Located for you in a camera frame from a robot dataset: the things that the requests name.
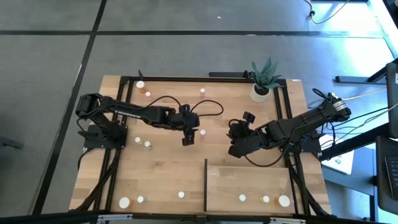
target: pink object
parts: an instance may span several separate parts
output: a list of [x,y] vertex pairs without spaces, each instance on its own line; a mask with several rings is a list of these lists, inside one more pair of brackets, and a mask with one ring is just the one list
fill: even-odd
[[206,135],[206,131],[204,129],[200,130],[200,137],[204,138]]
[[205,97],[205,92],[206,92],[206,90],[204,89],[204,88],[201,88],[200,89],[200,97]]
[[149,100],[149,101],[152,101],[152,94],[151,94],[149,91],[147,91],[147,92],[145,93],[145,95],[148,97],[148,100]]

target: green succulent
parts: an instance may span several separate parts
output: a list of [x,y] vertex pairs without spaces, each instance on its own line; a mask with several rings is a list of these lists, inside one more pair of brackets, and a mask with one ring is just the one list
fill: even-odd
[[256,63],[251,62],[251,66],[254,70],[252,72],[252,75],[254,76],[253,79],[256,82],[256,86],[259,90],[272,89],[280,86],[276,80],[278,77],[281,77],[281,75],[274,76],[278,63],[279,62],[272,64],[271,58],[269,57],[261,72],[259,72],[257,70]]

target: wire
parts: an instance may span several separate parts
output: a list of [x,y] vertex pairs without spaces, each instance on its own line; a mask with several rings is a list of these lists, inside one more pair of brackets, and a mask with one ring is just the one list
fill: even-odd
[[310,11],[310,17],[311,17],[311,20],[312,20],[312,22],[313,22],[314,24],[322,24],[322,23],[328,21],[328,20],[331,19],[333,16],[335,16],[335,15],[337,14],[337,12],[340,12],[340,10],[342,10],[342,9],[344,8],[344,6],[346,6],[346,4],[349,2],[349,0],[347,0],[335,13],[333,13],[333,15],[331,15],[329,18],[325,19],[324,21],[315,22],[315,21],[313,20],[313,15],[315,15],[315,11],[312,10],[312,9],[313,9],[312,4],[310,3],[309,0],[304,0],[304,1],[310,6],[310,10],[311,10],[311,11]]
[[202,100],[201,102],[199,102],[199,103],[197,103],[195,106],[193,106],[193,108],[191,109],[191,112],[192,112],[193,109],[195,109],[198,105],[200,105],[201,103],[204,103],[204,102],[212,102],[212,103],[217,104],[218,106],[221,107],[221,112],[219,112],[219,113],[217,113],[217,114],[200,114],[200,115],[198,115],[198,117],[201,117],[201,116],[218,116],[218,115],[220,115],[220,114],[222,114],[222,113],[224,112],[223,105],[221,105],[221,103],[219,103],[219,102],[217,102],[217,101],[214,101],[214,100]]
[[318,102],[320,102],[320,101],[323,101],[323,100],[315,100],[314,102],[312,102],[312,103],[309,103],[308,105],[307,105],[307,108],[309,108],[309,109],[315,109],[315,108],[317,108],[318,106],[310,106],[310,105],[313,105],[314,103],[318,103]]
[[93,150],[93,148],[92,148],[92,149],[87,149],[87,150],[79,157],[79,160],[78,160],[78,162],[77,162],[77,170],[80,169],[80,162],[81,162],[81,159],[85,156],[85,154],[91,152],[92,150]]
[[350,134],[351,132],[353,132],[354,130],[356,130],[356,129],[362,127],[362,126],[364,126],[364,125],[367,124],[368,122],[373,121],[374,119],[376,119],[376,118],[382,116],[383,114],[389,112],[390,110],[393,110],[396,106],[398,106],[398,103],[396,103],[394,106],[391,106],[388,110],[383,111],[382,113],[379,113],[378,115],[375,115],[375,116],[373,116],[373,117],[371,117],[371,118],[368,118],[363,124],[361,124],[361,125],[355,127],[354,129],[352,129],[351,131],[349,131],[348,133],[346,133],[346,134],[345,134],[343,137],[341,137],[341,138],[344,138],[345,136],[349,135],[349,134]]
[[363,133],[335,133],[335,134],[363,134]]
[[355,126],[345,126],[345,127],[342,127],[342,128],[335,128],[335,131],[341,130],[341,129],[345,129],[345,128],[355,128]]
[[[386,90],[386,89],[387,89],[387,88],[382,88],[382,89],[374,90],[374,91],[372,91],[372,92],[365,93],[365,94],[362,94],[362,95],[353,96],[353,97],[350,97],[350,98],[342,98],[342,100],[345,100],[345,101],[347,101],[347,100],[353,100],[353,99],[357,99],[357,98],[360,98],[360,97],[362,97],[362,96],[368,96],[368,95],[370,95],[370,94],[377,93],[377,92],[379,92],[379,91]],[[320,101],[323,101],[323,100],[315,100],[314,102],[309,103],[309,104],[307,105],[307,108],[309,108],[309,109],[315,109],[315,108],[317,108],[319,105],[318,105],[318,106],[311,106],[311,105],[313,105],[314,103],[318,103],[318,102],[320,102]]]
[[81,118],[79,118],[79,119],[77,119],[76,120],[76,124],[77,124],[77,126],[79,126],[79,128],[81,129],[81,131],[83,131],[83,133],[87,133],[83,128],[82,128],[82,126],[80,125],[80,123],[79,123],[79,121],[81,121],[82,119]]
[[312,91],[316,95],[318,95],[318,96],[322,97],[323,99],[325,99],[326,101],[328,101],[328,98],[326,97],[326,95],[324,93],[322,93],[322,91],[320,91],[319,89],[313,88]]
[[353,118],[353,119],[349,119],[348,121],[345,121],[345,122],[343,122],[343,123],[337,124],[337,125],[335,125],[335,127],[340,126],[340,125],[345,124],[345,123],[348,123],[348,122],[353,121],[353,120],[355,120],[355,119],[362,118],[363,116],[367,116],[367,115],[369,115],[369,114],[373,114],[373,113],[376,113],[376,112],[385,110],[385,109],[388,109],[388,107],[381,108],[381,109],[378,109],[378,110],[375,110],[375,111],[372,111],[372,112],[369,112],[369,113],[366,113],[366,114],[362,114],[361,116],[357,116],[357,117],[355,117],[355,118]]
[[134,111],[139,111],[139,110],[147,109],[148,107],[152,106],[154,103],[156,103],[157,101],[159,101],[159,100],[161,100],[161,99],[163,99],[163,98],[171,98],[171,99],[173,99],[173,100],[178,104],[178,106],[181,106],[181,103],[178,101],[178,99],[176,99],[176,98],[174,98],[174,97],[172,97],[172,96],[161,96],[161,97],[159,97],[158,99],[156,99],[156,100],[152,101],[151,103],[149,103],[148,105],[146,105],[145,107],[136,109],[136,110],[134,110]]
[[357,99],[357,98],[360,98],[360,97],[362,97],[362,96],[368,96],[368,95],[370,95],[370,94],[377,93],[377,92],[379,92],[379,91],[383,91],[383,90],[386,90],[386,89],[387,89],[387,87],[382,88],[382,89],[379,89],[379,90],[374,90],[374,91],[372,91],[372,92],[365,93],[365,94],[362,94],[362,95],[353,96],[353,97],[350,97],[350,98],[342,98],[342,100],[353,100],[353,99]]
[[297,127],[299,126],[299,124],[300,124],[302,121],[303,121],[303,119],[301,119],[300,121],[298,121],[298,122],[294,125],[294,127],[293,127],[293,129],[292,129],[292,132],[291,132],[291,134],[290,134],[290,138],[289,138],[289,140],[287,141],[287,144],[286,144],[286,146],[285,146],[285,149],[282,151],[282,154],[279,156],[279,158],[276,159],[274,162],[271,162],[270,164],[267,164],[267,165],[259,165],[259,164],[256,164],[255,162],[251,161],[247,156],[244,156],[244,157],[245,157],[251,164],[253,164],[253,165],[255,165],[255,166],[258,166],[258,167],[270,167],[270,166],[275,165],[277,162],[279,162],[279,161],[283,158],[283,156],[284,156],[284,155],[286,154],[286,152],[289,150],[290,141],[291,141],[292,138],[293,138],[293,133],[294,133],[294,131],[297,129]]
[[323,125],[322,125],[322,129],[321,129],[321,133],[320,133],[320,135],[322,135],[323,134]]
[[333,140],[325,141],[324,143],[322,143],[321,147],[322,147],[324,144],[326,144],[326,143],[328,143],[328,142],[331,142],[331,141],[333,141]]

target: potted plant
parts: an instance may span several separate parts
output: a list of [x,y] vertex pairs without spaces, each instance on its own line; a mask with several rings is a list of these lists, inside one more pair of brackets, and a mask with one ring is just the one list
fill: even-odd
[[256,63],[251,62],[251,65],[254,70],[251,76],[255,84],[250,91],[250,97],[253,101],[261,103],[267,99],[270,89],[280,86],[276,81],[281,75],[274,76],[278,62],[272,64],[271,58],[268,58],[261,72],[257,70]]

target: wooden board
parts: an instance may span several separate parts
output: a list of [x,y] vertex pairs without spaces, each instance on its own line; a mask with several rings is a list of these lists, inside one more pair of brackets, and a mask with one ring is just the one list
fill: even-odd
[[[294,213],[288,168],[208,166],[207,183],[208,211]],[[265,195],[270,202],[261,201]],[[290,206],[279,205],[281,195],[289,197]]]
[[[119,80],[119,76],[104,76],[100,93],[116,98]],[[263,103],[255,103],[249,96],[252,87],[249,83],[146,82],[146,85],[154,99],[163,95],[172,95],[181,104],[188,103],[191,106],[202,100],[199,89],[206,88],[205,99],[220,102],[224,106],[224,113],[220,116],[201,117],[200,129],[206,130],[206,136],[204,139],[197,136],[195,144],[187,147],[181,144],[181,138],[183,138],[181,132],[156,129],[142,121],[127,119],[129,132],[126,147],[121,154],[111,210],[113,212],[174,214],[205,213],[203,212],[204,160],[208,159],[211,166],[252,167],[245,159],[237,159],[228,154],[230,140],[225,135],[228,132],[228,121],[233,118],[241,119],[245,111],[256,115],[252,128],[277,119],[274,94],[271,92]],[[301,82],[287,80],[287,85],[294,116],[305,112],[307,107]],[[133,88],[131,103],[147,105],[150,101]],[[155,105],[177,108],[177,104],[168,98],[161,99]],[[198,114],[217,113],[219,110],[217,105],[211,103],[204,103],[195,108]],[[154,148],[148,150],[144,146],[135,144],[136,136],[150,141]],[[104,151],[99,149],[82,159],[70,208],[79,206],[96,185],[103,154]],[[268,164],[276,160],[280,152],[277,149],[260,150],[248,156],[258,164]],[[330,206],[320,163],[312,154],[302,154],[301,157],[308,189],[320,205],[329,212]],[[284,166],[281,160],[273,167]],[[177,197],[176,192],[179,191],[184,191],[187,195],[182,200]],[[101,208],[104,207],[106,193],[107,186],[103,192]],[[119,208],[121,197],[136,200],[140,195],[147,197],[145,204],[133,203],[128,209]],[[297,187],[296,195],[300,207],[300,193]],[[206,213],[229,214],[228,212]]]

